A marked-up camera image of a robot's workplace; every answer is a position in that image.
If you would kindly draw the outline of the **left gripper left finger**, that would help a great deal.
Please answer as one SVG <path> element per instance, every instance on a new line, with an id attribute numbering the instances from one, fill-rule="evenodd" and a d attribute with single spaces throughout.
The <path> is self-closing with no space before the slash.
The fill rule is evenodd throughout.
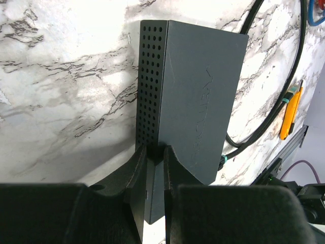
<path id="1" fill-rule="evenodd" d="M 147 151 L 85 184 L 1 184 L 1 243 L 141 243 Z"/>

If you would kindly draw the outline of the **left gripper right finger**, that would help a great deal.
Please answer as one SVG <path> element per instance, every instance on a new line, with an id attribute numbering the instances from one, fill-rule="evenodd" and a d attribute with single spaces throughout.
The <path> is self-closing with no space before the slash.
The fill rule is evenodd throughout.
<path id="1" fill-rule="evenodd" d="M 206 186 L 164 151 L 167 243 L 314 243 L 297 197 L 279 186 Z"/>

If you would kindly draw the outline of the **dark grey network switch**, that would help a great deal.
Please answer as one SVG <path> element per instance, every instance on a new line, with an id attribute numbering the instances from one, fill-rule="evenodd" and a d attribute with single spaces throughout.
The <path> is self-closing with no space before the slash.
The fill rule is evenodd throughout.
<path id="1" fill-rule="evenodd" d="M 216 179 L 248 35 L 173 20 L 140 22 L 136 146 L 147 146 L 145 221 L 165 214 L 165 147 L 200 182 Z"/>

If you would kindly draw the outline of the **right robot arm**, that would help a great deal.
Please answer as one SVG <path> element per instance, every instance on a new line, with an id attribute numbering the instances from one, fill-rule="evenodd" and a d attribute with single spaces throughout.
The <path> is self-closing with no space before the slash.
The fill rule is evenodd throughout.
<path id="1" fill-rule="evenodd" d="M 282 181 L 272 174 L 259 176 L 252 185 L 281 186 L 291 190 L 299 199 L 307 220 L 324 225 L 324 184 L 298 185 L 295 181 Z"/>

